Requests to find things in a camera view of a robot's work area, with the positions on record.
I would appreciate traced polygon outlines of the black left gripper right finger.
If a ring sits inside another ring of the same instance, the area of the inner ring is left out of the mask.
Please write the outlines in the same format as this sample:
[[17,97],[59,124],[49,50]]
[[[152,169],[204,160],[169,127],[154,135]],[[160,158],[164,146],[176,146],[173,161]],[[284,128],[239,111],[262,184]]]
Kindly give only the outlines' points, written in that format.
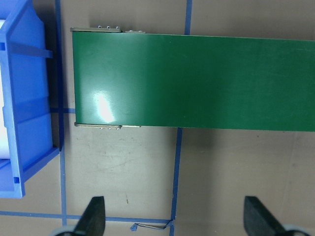
[[244,199],[243,224],[248,236],[280,236],[285,233],[282,224],[255,196]]

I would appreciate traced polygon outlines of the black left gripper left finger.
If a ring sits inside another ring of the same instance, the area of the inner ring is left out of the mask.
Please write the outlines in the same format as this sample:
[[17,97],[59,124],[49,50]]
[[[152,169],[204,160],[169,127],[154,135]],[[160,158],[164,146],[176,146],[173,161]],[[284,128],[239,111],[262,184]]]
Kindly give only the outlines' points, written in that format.
[[76,224],[74,236],[102,236],[105,231],[104,197],[92,197],[87,208]]

